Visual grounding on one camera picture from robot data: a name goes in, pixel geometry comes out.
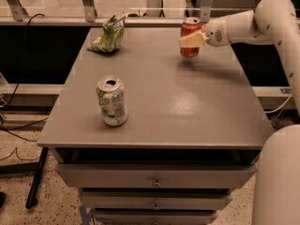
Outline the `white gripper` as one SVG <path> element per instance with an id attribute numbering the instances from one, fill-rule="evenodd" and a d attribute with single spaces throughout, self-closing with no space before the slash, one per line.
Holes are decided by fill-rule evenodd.
<path id="1" fill-rule="evenodd" d="M 202 30 L 197 30 L 189 35 L 180 37 L 180 47 L 200 48 L 205 42 L 214 47 L 230 45 L 228 19 L 228 16 L 211 19 L 202 27 Z"/>

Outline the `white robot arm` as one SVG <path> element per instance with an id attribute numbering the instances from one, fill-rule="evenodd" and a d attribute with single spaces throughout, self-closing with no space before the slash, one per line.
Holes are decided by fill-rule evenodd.
<path id="1" fill-rule="evenodd" d="M 262 0 L 255 9 L 216 18 L 179 38 L 182 48 L 238 42 L 273 44 L 300 112 L 300 30 L 291 0 Z M 300 125 L 277 130 L 257 166 L 252 225 L 300 225 Z"/>

